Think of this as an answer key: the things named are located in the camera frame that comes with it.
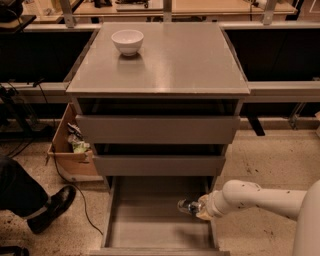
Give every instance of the brown cardboard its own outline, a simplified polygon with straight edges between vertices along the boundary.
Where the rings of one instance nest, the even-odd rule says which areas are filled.
[[[52,145],[48,150],[48,156],[54,157],[59,170],[71,176],[72,180],[77,180],[76,176],[97,176],[97,171],[92,160],[92,151],[85,153],[73,153],[72,146],[68,143],[68,122],[76,124],[76,111],[72,104],[68,104],[62,120],[58,126],[56,134],[52,140]]]
[[[320,121],[320,111],[315,113],[316,118]],[[316,130],[316,134],[320,137],[320,126]]]

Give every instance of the black shoe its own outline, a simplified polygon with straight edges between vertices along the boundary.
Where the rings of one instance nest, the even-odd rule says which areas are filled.
[[[65,186],[58,193],[51,197],[51,204],[48,210],[28,220],[28,226],[34,234],[40,234],[50,224],[64,213],[72,204],[76,195],[76,189],[73,186]]]

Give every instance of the black pants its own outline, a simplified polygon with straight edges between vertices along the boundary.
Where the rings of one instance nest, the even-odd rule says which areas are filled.
[[[13,159],[0,155],[0,210],[27,217],[48,201],[45,190]]]

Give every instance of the white bowl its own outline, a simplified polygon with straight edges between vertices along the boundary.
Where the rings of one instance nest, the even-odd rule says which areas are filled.
[[[111,39],[116,48],[125,56],[132,56],[139,51],[143,42],[143,34],[138,30],[120,30]]]

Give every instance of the person's leg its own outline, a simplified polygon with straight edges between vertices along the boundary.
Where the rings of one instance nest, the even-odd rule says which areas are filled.
[[[75,195],[75,188],[69,185],[48,196],[18,162],[0,155],[0,210],[10,210],[27,219],[33,233],[49,227],[69,208]]]
[[[44,207],[48,199],[18,162],[0,155],[0,209],[26,218]]]

